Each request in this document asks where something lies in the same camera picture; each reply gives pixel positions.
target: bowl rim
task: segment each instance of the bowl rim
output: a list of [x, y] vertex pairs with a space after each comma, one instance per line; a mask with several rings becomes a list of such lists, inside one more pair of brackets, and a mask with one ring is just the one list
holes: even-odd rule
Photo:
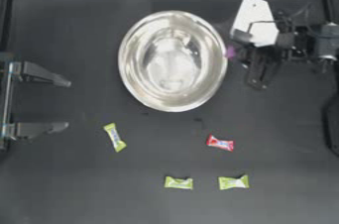
[[[193, 101], [189, 104], [185, 105], [180, 105], [180, 106], [165, 106], [165, 105], [157, 105], [155, 103], [152, 103], [149, 100], [149, 98], [144, 98], [143, 94], [140, 94], [135, 88], [132, 87], [131, 81], [127, 78], [125, 75], [125, 70], [124, 70], [124, 64], [123, 64], [123, 57], [125, 56], [125, 46], [128, 44], [128, 41], [135, 33], [135, 31], [139, 29], [139, 27], [141, 25], [144, 25], [147, 22], [152, 21], [153, 18], [157, 18], [165, 14], [179, 14], [187, 18], [189, 18], [193, 22], [199, 22], [211, 32], [211, 35], [213, 36], [213, 38], [216, 39], [220, 49], [221, 49], [221, 54], [223, 56], [223, 65], [221, 65], [221, 71], [220, 71], [220, 75], [217, 77], [216, 83], [213, 84], [213, 87], [211, 87], [211, 90], [208, 91], [208, 94], [201, 95], [201, 98], [199, 98], [196, 101]], [[227, 47], [223, 41], [223, 38], [220, 36], [220, 34], [217, 33], [216, 29], [213, 28], [213, 26], [199, 16], [196, 16], [192, 13], [184, 12], [184, 11], [177, 11], [177, 10], [168, 10], [168, 11], [160, 11], [156, 13], [149, 14], [148, 16], [145, 16], [144, 18], [141, 18], [129, 28], [128, 32], [125, 33], [121, 43], [120, 43], [120, 47], [119, 47], [119, 51], [117, 51], [117, 67], [119, 67], [119, 74], [120, 74], [120, 78], [123, 81], [123, 84], [127, 88], [127, 90], [129, 91], [129, 93], [132, 94], [132, 96], [136, 98], [136, 100], [139, 102], [143, 103], [143, 105], [145, 105], [147, 107], [156, 109], [159, 111], [165, 111], [165, 112], [183, 112], [183, 111], [188, 111], [192, 110], [195, 108], [197, 108], [199, 106], [201, 106], [215, 95], [217, 89], [220, 88], [223, 79], [225, 77], [225, 73], [227, 73], [227, 68], [228, 68], [228, 58], [225, 57], [225, 53], [227, 53]]]

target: green candy wrapper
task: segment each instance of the green candy wrapper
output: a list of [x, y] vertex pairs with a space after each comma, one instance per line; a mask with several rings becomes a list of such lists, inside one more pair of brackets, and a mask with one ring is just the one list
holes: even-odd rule
[[116, 128], [115, 128], [115, 124], [111, 123], [108, 125], [105, 125], [103, 127], [104, 131], [107, 132], [107, 134], [111, 137], [111, 142], [112, 142], [112, 146], [115, 148], [115, 151], [119, 153], [125, 147], [125, 143], [120, 140]]
[[219, 177], [220, 190], [229, 188], [249, 188], [249, 176], [243, 175], [239, 179], [232, 177]]
[[177, 179], [171, 176], [165, 176], [164, 180], [165, 188], [181, 188], [181, 189], [193, 189], [193, 179]]

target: candy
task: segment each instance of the candy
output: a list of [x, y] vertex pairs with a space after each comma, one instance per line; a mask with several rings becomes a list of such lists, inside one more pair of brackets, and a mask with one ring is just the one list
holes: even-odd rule
[[193, 189], [193, 179], [177, 179], [171, 176], [165, 176], [164, 180], [165, 188], [181, 188], [181, 189]]
[[220, 141], [215, 138], [213, 135], [209, 135], [208, 140], [207, 140], [207, 146], [215, 147], [219, 149], [224, 149], [224, 150], [232, 152], [233, 147], [235, 147], [235, 142], [233, 141]]
[[219, 177], [219, 189], [249, 188], [249, 177], [244, 174], [239, 179], [232, 177]]
[[108, 125], [105, 125], [103, 127], [104, 131], [107, 132], [107, 134], [111, 137], [111, 142], [112, 142], [112, 146], [115, 148], [115, 151], [119, 153], [125, 147], [125, 143], [120, 140], [116, 128], [115, 128], [115, 124], [111, 123]]

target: black table surface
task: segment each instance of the black table surface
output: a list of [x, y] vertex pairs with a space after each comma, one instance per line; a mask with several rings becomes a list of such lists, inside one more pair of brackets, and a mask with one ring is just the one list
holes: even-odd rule
[[[322, 0], [267, 0], [295, 12]], [[12, 144], [0, 161], [1, 224], [336, 223], [339, 159], [324, 144], [322, 109], [334, 71], [286, 64], [267, 91], [244, 84], [231, 60], [215, 97], [197, 109], [144, 107], [117, 73], [128, 28], [152, 12], [184, 10], [227, 39], [241, 0], [13, 0], [7, 50], [64, 75], [69, 89], [20, 84], [17, 121], [69, 121], [69, 129]], [[115, 122], [127, 149], [113, 151], [101, 127]], [[205, 146], [235, 140], [232, 153]], [[249, 189], [219, 191], [219, 176], [249, 175]], [[165, 189], [164, 176], [192, 177], [192, 191]]]

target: stainless steel bowl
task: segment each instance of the stainless steel bowl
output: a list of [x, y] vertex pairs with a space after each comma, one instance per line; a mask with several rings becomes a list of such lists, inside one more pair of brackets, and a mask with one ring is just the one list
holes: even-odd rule
[[119, 71], [135, 98], [148, 107], [180, 112], [213, 96], [224, 79], [225, 45], [197, 16], [165, 11], [141, 19], [124, 36]]

